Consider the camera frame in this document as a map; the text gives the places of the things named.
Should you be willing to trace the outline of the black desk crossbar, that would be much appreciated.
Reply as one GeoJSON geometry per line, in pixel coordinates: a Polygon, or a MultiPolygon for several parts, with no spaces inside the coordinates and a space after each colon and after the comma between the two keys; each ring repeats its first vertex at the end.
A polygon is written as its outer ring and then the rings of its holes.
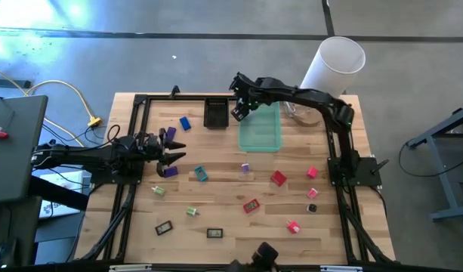
{"type": "Polygon", "coordinates": [[[88,196],[85,194],[60,187],[35,176],[30,178],[28,194],[40,196],[44,200],[56,202],[79,211],[86,210],[88,205],[88,196]]]}

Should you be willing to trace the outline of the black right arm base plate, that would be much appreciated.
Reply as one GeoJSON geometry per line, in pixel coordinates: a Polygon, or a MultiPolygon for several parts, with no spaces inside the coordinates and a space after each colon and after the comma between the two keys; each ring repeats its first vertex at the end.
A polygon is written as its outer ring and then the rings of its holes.
{"type": "Polygon", "coordinates": [[[345,165],[341,158],[328,158],[327,166],[332,186],[381,186],[381,176],[377,171],[376,158],[361,157],[351,165],[345,165]]]}

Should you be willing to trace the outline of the teal translucent plastic bin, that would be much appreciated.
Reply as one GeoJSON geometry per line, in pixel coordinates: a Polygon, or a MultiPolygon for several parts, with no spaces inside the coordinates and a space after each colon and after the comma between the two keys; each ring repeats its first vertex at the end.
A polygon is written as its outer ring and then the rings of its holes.
{"type": "Polygon", "coordinates": [[[282,143],[279,102],[260,105],[239,123],[238,145],[241,151],[275,153],[282,143]]]}

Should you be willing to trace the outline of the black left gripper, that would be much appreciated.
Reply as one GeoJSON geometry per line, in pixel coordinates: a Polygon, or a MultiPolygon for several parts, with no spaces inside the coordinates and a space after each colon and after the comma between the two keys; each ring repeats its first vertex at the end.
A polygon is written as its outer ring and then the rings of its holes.
{"type": "Polygon", "coordinates": [[[147,162],[156,161],[156,173],[158,176],[165,177],[165,165],[171,165],[180,158],[186,156],[186,153],[165,153],[165,148],[169,150],[177,150],[186,147],[186,144],[166,141],[167,132],[164,128],[159,129],[158,134],[143,133],[142,151],[144,160],[147,162]]]}

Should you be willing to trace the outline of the black floor bar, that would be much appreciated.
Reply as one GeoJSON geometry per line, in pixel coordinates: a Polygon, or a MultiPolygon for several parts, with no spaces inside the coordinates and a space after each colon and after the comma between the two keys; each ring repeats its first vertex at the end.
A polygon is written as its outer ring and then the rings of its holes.
{"type": "Polygon", "coordinates": [[[0,88],[17,88],[17,86],[23,89],[28,89],[32,87],[32,83],[27,80],[16,80],[12,83],[7,79],[0,79],[0,88]]]}

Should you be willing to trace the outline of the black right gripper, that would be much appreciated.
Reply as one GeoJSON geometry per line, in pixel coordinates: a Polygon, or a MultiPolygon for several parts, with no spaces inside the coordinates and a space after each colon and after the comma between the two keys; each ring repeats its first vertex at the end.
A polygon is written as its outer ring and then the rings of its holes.
{"type": "Polygon", "coordinates": [[[231,110],[231,115],[237,122],[240,122],[242,118],[245,118],[251,111],[259,108],[260,103],[252,94],[255,90],[255,83],[244,74],[238,72],[233,77],[229,90],[232,91],[236,97],[236,105],[234,109],[231,110]]]}

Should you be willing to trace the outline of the dark grey desk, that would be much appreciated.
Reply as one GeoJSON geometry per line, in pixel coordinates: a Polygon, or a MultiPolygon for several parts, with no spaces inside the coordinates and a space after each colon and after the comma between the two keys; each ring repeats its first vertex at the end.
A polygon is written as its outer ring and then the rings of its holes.
{"type": "Polygon", "coordinates": [[[27,195],[32,167],[32,149],[39,142],[48,103],[45,95],[0,100],[0,202],[27,195]]]}

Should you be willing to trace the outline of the black clamp lever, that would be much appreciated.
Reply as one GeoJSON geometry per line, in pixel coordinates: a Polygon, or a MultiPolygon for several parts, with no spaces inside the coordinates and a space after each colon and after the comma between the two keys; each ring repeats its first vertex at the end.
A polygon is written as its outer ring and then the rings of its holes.
{"type": "Polygon", "coordinates": [[[372,175],[378,174],[379,171],[380,171],[380,169],[383,168],[387,163],[389,163],[389,160],[388,160],[388,159],[386,159],[386,160],[380,162],[379,164],[377,164],[377,165],[370,171],[370,173],[371,173],[372,175]]]}

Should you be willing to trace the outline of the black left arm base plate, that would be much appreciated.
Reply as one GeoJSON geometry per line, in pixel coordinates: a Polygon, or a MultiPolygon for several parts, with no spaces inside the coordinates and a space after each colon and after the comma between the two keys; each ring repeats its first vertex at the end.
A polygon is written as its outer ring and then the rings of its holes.
{"type": "Polygon", "coordinates": [[[138,184],[141,181],[143,174],[143,166],[133,167],[124,170],[111,170],[103,168],[88,168],[82,169],[91,173],[92,184],[123,184],[132,185],[138,184]]]}

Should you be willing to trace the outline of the black mesh basket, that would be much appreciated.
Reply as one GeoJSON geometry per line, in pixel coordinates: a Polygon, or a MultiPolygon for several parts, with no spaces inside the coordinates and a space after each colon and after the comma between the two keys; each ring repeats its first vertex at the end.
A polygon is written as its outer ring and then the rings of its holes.
{"type": "Polygon", "coordinates": [[[203,125],[208,129],[225,129],[229,125],[229,100],[206,98],[203,125]]]}

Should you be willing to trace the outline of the black aluminium table frame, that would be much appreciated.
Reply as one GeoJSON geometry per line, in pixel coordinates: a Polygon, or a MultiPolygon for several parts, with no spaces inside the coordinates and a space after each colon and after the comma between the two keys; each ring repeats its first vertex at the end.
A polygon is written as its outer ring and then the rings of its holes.
{"type": "Polygon", "coordinates": [[[125,261],[128,263],[226,264],[248,262],[253,252],[269,243],[284,264],[345,264],[341,218],[335,188],[327,169],[329,157],[325,127],[297,124],[281,115],[280,149],[275,153],[247,153],[238,145],[239,126],[231,121],[223,130],[203,125],[202,94],[182,94],[174,100],[153,94],[146,105],[134,105],[135,94],[118,93],[110,112],[110,124],[127,131],[130,121],[155,132],[177,129],[175,138],[186,144],[186,156],[177,161],[178,175],[161,178],[154,164],[146,165],[137,187],[128,232],[125,261]],[[179,119],[186,116],[191,129],[184,131],[179,119]],[[248,163],[250,172],[242,172],[248,163]],[[194,168],[202,166],[207,181],[199,181],[194,168]],[[316,178],[307,170],[318,170],[316,178]],[[287,181],[276,186],[270,176],[282,172],[287,181]],[[165,195],[153,192],[162,187],[165,195]],[[319,193],[311,199],[311,188],[319,193]],[[257,199],[260,207],[245,213],[243,205],[257,199]],[[315,213],[307,206],[315,204],[315,213]],[[186,213],[196,208],[197,216],[186,213]],[[290,233],[287,221],[301,229],[290,233]],[[171,221],[173,229],[158,236],[155,227],[171,221]],[[208,239],[208,228],[222,228],[221,239],[208,239]]]}

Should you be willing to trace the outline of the red box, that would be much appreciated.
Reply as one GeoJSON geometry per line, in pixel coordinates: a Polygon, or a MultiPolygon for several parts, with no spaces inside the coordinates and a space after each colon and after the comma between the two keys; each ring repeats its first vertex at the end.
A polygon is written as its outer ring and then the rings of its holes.
{"type": "Polygon", "coordinates": [[[280,171],[276,170],[271,176],[270,180],[278,187],[284,185],[287,181],[287,177],[280,171]]]}

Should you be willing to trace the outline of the black bulky object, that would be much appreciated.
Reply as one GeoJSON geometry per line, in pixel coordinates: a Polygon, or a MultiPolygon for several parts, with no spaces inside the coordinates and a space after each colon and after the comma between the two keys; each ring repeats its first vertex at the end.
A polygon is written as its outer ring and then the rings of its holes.
{"type": "Polygon", "coordinates": [[[263,242],[252,255],[252,262],[242,264],[233,260],[225,269],[225,272],[279,272],[276,259],[279,253],[269,244],[263,242]]]}

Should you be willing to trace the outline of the blue grey metal table frame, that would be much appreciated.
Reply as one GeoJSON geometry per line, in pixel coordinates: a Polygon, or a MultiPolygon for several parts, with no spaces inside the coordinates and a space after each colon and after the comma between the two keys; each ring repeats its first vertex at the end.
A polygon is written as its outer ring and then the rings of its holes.
{"type": "Polygon", "coordinates": [[[437,125],[406,142],[410,150],[425,144],[430,151],[434,173],[421,178],[439,178],[447,209],[431,214],[433,221],[463,217],[463,108],[437,125]]]}

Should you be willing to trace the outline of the black computer mouse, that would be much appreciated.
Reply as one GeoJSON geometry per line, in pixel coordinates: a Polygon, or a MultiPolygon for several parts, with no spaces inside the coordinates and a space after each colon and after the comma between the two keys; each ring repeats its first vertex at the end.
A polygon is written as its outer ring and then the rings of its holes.
{"type": "Polygon", "coordinates": [[[7,238],[0,243],[0,268],[10,267],[16,264],[17,240],[7,238]]]}

